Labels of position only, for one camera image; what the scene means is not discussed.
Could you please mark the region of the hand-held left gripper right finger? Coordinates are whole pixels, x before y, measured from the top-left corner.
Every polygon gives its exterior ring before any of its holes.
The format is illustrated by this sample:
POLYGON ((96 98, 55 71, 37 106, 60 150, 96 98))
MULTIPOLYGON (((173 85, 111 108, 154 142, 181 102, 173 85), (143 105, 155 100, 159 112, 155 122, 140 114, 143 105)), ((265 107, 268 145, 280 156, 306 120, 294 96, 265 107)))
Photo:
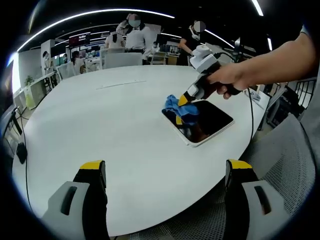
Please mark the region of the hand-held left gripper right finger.
POLYGON ((273 240, 290 219, 278 191, 235 159, 226 161, 225 211, 226 240, 273 240))

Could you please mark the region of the person's right hand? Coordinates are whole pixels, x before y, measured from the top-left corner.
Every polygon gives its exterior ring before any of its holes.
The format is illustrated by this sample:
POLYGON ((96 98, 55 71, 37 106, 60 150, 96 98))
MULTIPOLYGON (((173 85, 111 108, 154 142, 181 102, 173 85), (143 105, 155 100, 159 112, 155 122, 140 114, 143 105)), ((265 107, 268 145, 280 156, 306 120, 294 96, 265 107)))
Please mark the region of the person's right hand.
POLYGON ((237 64, 221 67, 219 70, 207 76, 207 82, 209 83, 209 88, 206 97, 217 92, 217 94, 223 95, 225 100, 232 96, 226 85, 233 85, 238 91, 243 91, 250 85, 250 80, 244 76, 244 72, 237 64))

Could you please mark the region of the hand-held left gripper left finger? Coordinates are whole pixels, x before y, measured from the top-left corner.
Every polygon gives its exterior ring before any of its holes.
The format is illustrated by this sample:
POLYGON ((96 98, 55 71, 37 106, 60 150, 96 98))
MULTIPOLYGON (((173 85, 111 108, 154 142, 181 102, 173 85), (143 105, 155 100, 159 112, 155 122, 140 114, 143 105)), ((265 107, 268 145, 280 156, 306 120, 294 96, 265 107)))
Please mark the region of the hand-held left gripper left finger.
POLYGON ((108 240, 104 160, 83 164, 48 200, 42 222, 60 240, 108 240))

